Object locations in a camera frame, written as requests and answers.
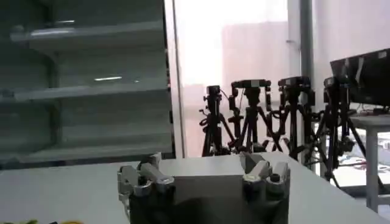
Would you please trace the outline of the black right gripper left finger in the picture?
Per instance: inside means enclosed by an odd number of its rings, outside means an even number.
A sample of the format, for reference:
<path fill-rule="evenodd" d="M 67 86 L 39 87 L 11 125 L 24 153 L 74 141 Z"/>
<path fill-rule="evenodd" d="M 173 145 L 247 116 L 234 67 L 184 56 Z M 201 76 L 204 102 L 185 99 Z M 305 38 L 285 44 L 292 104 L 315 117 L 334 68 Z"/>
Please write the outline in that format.
<path fill-rule="evenodd" d="M 130 197 L 148 197 L 152 193 L 170 194 L 176 188 L 175 178 L 160 170 L 162 153 L 143 158 L 136 167 L 121 166 L 117 172 L 119 201 L 125 203 Z"/>

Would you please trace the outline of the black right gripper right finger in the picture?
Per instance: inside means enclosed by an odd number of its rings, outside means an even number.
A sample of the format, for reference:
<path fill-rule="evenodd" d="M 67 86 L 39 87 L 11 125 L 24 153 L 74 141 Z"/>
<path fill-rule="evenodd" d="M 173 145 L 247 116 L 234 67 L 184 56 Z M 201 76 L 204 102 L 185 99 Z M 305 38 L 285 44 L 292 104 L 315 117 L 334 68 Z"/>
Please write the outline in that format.
<path fill-rule="evenodd" d="M 261 155 L 240 152 L 239 159 L 244 170 L 242 180 L 251 187 L 261 183 L 271 194 L 289 194 L 290 168 L 286 162 L 278 162 L 272 166 Z"/>

